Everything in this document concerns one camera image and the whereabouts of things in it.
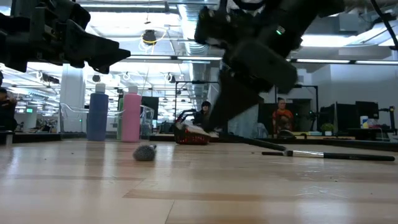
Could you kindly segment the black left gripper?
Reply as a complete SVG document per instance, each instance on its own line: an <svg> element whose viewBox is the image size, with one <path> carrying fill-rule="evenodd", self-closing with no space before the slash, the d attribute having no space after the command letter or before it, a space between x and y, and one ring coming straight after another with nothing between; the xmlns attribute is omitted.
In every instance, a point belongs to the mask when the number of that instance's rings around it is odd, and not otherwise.
<svg viewBox="0 0 398 224"><path fill-rule="evenodd" d="M131 56L119 43L84 31L76 1L13 1L1 14L1 63L25 72L28 62L68 63L108 74L111 65Z"/></svg>

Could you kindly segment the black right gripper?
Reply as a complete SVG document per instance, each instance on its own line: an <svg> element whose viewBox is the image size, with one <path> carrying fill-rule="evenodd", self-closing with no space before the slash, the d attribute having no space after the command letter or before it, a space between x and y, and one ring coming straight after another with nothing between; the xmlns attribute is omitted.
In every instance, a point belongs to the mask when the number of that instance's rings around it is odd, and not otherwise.
<svg viewBox="0 0 398 224"><path fill-rule="evenodd" d="M220 90L205 121L205 131L221 128L260 102L259 93L277 87L292 90L297 82L297 69L274 50L257 40L237 43L220 42L225 50L219 72Z"/></svg>

